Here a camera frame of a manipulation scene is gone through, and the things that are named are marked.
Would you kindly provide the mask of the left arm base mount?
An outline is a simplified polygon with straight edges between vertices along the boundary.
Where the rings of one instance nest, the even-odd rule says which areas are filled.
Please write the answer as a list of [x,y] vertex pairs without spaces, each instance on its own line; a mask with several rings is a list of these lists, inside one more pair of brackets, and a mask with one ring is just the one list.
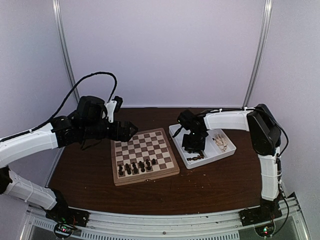
[[46,217],[57,223],[69,226],[86,227],[90,213],[86,210],[70,208],[63,194],[56,189],[52,189],[55,195],[56,204],[51,210],[46,210]]

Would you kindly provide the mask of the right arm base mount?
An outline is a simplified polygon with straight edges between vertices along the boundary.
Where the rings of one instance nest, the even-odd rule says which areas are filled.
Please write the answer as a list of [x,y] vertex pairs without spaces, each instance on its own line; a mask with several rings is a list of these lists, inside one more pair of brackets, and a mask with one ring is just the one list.
[[239,212],[240,221],[243,227],[272,221],[282,215],[278,198],[273,201],[261,198],[259,206],[245,208]]

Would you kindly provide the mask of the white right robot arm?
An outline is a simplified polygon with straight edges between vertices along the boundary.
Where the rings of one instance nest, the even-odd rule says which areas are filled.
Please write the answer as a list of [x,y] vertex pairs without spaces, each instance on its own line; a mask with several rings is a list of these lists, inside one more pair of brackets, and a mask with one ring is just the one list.
[[281,182],[280,158],[282,127],[275,120],[266,104],[244,108],[212,108],[201,113],[189,109],[182,111],[177,122],[188,131],[182,137],[182,148],[187,152],[205,150],[209,131],[216,129],[242,130],[250,133],[251,144],[261,169],[261,199],[267,201],[256,210],[259,220],[268,220],[275,212],[272,203],[279,194]]

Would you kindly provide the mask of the dark chess rook small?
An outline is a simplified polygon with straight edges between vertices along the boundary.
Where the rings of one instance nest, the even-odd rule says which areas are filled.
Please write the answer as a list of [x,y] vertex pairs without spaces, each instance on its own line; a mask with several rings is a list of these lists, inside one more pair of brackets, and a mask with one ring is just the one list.
[[125,167],[126,167],[126,169],[131,170],[131,165],[130,164],[126,163]]

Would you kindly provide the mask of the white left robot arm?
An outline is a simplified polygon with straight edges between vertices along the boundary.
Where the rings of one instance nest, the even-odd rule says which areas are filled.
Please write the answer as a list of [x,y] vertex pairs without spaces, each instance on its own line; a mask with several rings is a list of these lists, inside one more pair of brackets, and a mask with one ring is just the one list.
[[0,193],[20,198],[27,203],[38,205],[61,222],[72,218],[72,211],[64,196],[58,191],[39,185],[35,177],[27,180],[11,168],[19,160],[44,157],[49,151],[63,149],[74,143],[84,145],[88,140],[109,139],[128,142],[138,128],[130,121],[115,120],[122,98],[116,96],[105,102],[94,96],[80,98],[77,108],[69,115],[51,117],[34,129],[20,132],[0,140]]

